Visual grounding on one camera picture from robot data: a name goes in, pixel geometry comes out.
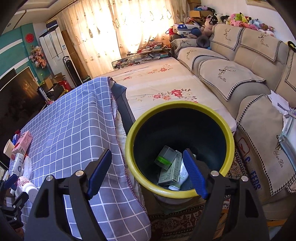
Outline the white red-label bottle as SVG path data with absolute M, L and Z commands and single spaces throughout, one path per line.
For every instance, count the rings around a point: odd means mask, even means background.
M 34 203 L 39 190 L 27 177 L 20 176 L 17 180 L 16 195 L 19 196 L 22 192 L 27 193 L 29 201 Z

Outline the white paper cup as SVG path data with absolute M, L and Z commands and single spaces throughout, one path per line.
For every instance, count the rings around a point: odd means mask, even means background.
M 13 153 L 14 145 L 11 140 L 8 140 L 5 147 L 4 147 L 4 154 L 9 157 L 10 159 L 15 159 L 15 154 Z

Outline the pink strawberry milk carton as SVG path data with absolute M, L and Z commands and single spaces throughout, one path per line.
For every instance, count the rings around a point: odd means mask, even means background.
M 26 131 L 23 134 L 21 134 L 19 140 L 17 141 L 15 147 L 12 150 L 12 153 L 21 153 L 22 155 L 25 155 L 29 148 L 29 145 L 31 144 L 32 139 L 33 136 L 31 135 L 30 131 Z

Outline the white milk carton box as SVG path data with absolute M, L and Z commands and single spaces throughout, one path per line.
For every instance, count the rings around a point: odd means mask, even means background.
M 170 168 L 167 170 L 162 169 L 159 175 L 158 184 L 160 185 L 171 185 L 174 183 L 178 183 L 180 178 L 180 168 L 182 162 L 182 153 L 176 151 L 176 157 L 172 162 Z

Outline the white wrapper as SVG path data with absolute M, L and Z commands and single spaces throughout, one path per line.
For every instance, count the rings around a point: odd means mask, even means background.
M 12 174 L 16 174 L 18 177 L 24 176 L 28 179 L 31 178 L 32 174 L 32 161 L 28 155 L 17 153 L 12 169 Z

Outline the green white plastic bottle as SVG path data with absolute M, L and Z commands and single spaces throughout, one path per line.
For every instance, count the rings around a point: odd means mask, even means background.
M 185 168 L 183 160 L 181 161 L 181 167 L 180 167 L 180 173 L 179 173 L 179 181 L 177 183 L 174 183 L 168 187 L 169 190 L 172 191 L 179 191 L 181 189 L 181 186 L 184 184 L 184 182 L 189 177 L 189 174 L 187 172 L 187 169 Z

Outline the large black television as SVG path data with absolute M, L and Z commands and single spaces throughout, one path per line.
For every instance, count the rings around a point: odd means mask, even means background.
M 38 83 L 29 67 L 8 82 L 1 80 L 1 162 L 9 165 L 4 154 L 7 141 L 21 130 L 46 104 L 38 91 Z

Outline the white loose papers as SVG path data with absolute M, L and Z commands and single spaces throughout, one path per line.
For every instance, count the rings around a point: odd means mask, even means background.
M 268 95 L 268 98 L 271 101 L 272 106 L 275 107 L 282 115 L 295 115 L 295 110 L 292 109 L 288 101 L 279 94 L 271 91 L 271 94 Z

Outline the artificial flower bouquet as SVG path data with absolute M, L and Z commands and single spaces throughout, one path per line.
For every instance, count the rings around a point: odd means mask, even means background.
M 43 69 L 47 66 L 47 61 L 40 46 L 31 46 L 29 59 L 34 63 L 36 68 L 41 67 Z

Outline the beige fabric sofa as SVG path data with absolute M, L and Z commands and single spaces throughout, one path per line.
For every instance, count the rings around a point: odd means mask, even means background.
M 278 138 L 283 116 L 271 91 L 295 109 L 295 52 L 275 37 L 218 24 L 210 45 L 175 39 L 173 56 L 196 75 L 236 121 L 234 140 L 267 219 L 286 219 L 295 208 L 295 170 Z

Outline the floral white mattress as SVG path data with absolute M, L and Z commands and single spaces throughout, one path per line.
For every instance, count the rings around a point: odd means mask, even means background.
M 166 58 L 114 70 L 103 75 L 126 87 L 126 99 L 133 116 L 169 101 L 203 104 L 220 114 L 232 132 L 236 121 L 214 93 L 174 58 Z

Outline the cluttered glass low table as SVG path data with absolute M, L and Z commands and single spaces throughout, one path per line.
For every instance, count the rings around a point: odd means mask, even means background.
M 171 49 L 167 45 L 157 44 L 145 47 L 138 53 L 127 54 L 125 58 L 113 61 L 113 69 L 121 69 L 128 66 L 147 63 L 154 60 L 164 59 L 171 56 Z

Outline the cream floral curtains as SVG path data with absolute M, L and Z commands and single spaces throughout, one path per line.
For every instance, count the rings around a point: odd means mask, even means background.
M 186 20 L 188 8 L 187 1 L 76 1 L 56 18 L 87 74 L 97 77 L 152 40 L 167 45 L 167 30 Z

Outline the pile of plush toys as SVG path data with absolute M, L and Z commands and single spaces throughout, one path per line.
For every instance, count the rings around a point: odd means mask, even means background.
M 275 37 L 274 27 L 262 23 L 259 19 L 254 19 L 250 16 L 245 16 L 243 13 L 232 15 L 221 15 L 214 13 L 208 15 L 204 25 L 200 27 L 200 31 L 210 37 L 212 35 L 213 27 L 217 24 L 225 24 L 234 27 L 248 28 Z

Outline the framed floral painting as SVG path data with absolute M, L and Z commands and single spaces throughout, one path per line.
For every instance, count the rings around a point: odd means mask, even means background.
M 257 7 L 271 9 L 275 11 L 275 8 L 271 4 L 269 4 L 266 0 L 246 0 L 246 4 L 250 6 L 257 6 Z

